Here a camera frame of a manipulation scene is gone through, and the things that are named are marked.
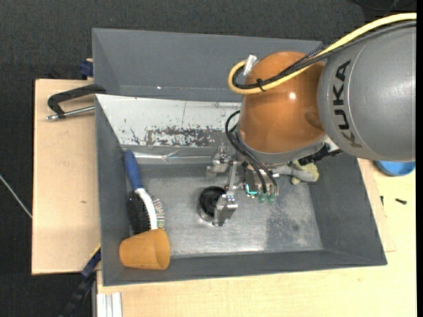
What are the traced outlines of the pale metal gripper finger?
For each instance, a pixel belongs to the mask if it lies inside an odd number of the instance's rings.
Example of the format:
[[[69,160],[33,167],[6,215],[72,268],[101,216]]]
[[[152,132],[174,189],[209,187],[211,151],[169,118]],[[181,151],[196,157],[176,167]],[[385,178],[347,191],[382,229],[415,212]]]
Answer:
[[[223,194],[214,208],[213,225],[222,227],[227,219],[230,219],[238,208],[238,202],[234,192]]]
[[[206,178],[215,178],[218,174],[226,172],[230,160],[229,147],[227,145],[219,146],[211,157],[211,164],[206,166]]]

